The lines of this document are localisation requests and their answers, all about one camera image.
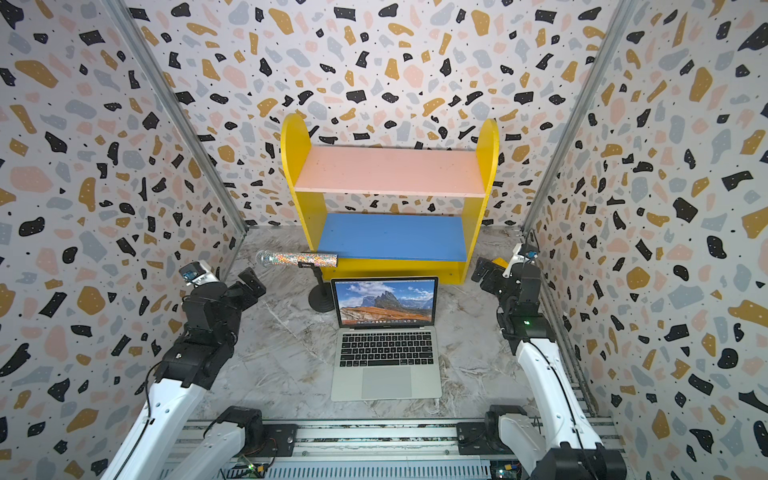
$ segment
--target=black microphone stand base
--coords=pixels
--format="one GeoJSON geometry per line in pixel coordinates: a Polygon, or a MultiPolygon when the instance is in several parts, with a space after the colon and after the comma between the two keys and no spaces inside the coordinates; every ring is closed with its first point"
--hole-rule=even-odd
{"type": "Polygon", "coordinates": [[[323,282],[323,271],[314,263],[299,262],[299,268],[311,268],[317,279],[317,285],[310,290],[310,306],[318,313],[326,313],[335,309],[331,284],[323,282]]]}

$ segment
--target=blue shelf board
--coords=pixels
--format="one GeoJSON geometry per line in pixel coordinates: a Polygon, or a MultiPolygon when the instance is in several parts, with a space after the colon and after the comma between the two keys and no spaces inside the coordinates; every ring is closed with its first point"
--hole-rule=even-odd
{"type": "Polygon", "coordinates": [[[461,217],[328,214],[320,253],[339,258],[465,262],[461,217]]]}

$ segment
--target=gray marble surface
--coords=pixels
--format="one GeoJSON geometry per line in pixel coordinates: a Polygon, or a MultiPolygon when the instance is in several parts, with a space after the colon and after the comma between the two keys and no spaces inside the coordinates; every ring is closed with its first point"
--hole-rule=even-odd
{"type": "MultiPolygon", "coordinates": [[[[481,229],[472,269],[478,256],[508,257],[516,235],[512,229],[481,229]]],[[[261,249],[297,252],[308,247],[300,227],[249,232],[227,283],[252,266],[267,294],[243,314],[234,356],[193,419],[214,419],[230,405],[261,409],[265,419],[481,418],[494,403],[533,405],[528,380],[498,332],[496,299],[469,278],[438,290],[442,398],[332,402],[336,314],[310,309],[311,271],[257,265],[253,259],[261,249]]]]}

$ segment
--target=laptop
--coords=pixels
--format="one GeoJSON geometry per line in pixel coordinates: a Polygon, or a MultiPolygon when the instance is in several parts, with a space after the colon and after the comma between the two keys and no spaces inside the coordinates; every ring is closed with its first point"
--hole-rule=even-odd
{"type": "Polygon", "coordinates": [[[339,319],[331,400],[442,396],[436,276],[331,280],[339,319]]]}

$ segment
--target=microphone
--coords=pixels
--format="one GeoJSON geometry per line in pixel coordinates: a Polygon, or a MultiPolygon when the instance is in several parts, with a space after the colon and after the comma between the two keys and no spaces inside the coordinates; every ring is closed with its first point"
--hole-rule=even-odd
{"type": "Polygon", "coordinates": [[[256,261],[261,266],[298,265],[299,262],[312,263],[315,266],[336,266],[339,257],[334,253],[285,253],[259,250],[256,261]]]}

